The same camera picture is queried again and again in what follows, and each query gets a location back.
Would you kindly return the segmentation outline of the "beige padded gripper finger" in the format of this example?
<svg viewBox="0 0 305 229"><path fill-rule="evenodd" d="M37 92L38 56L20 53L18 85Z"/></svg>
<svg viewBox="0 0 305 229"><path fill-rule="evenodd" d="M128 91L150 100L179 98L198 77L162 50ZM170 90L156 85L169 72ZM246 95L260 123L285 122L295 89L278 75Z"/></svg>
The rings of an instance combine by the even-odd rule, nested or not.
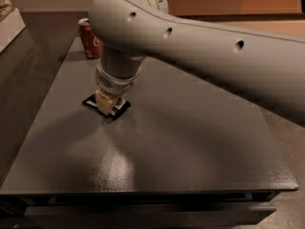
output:
<svg viewBox="0 0 305 229"><path fill-rule="evenodd" d="M119 98L113 94L106 93L102 90L95 91L95 102L99 112L108 116L112 108L116 105Z"/></svg>

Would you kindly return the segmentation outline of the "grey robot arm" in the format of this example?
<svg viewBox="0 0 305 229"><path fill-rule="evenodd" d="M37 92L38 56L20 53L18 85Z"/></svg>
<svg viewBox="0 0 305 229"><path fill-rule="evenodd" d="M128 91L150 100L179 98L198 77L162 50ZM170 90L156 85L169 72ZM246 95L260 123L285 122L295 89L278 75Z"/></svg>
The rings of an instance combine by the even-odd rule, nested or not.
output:
<svg viewBox="0 0 305 229"><path fill-rule="evenodd" d="M170 15L167 0L93 0L93 33L103 43L96 81L106 93L132 88L153 57L305 124L305 38Z"/></svg>

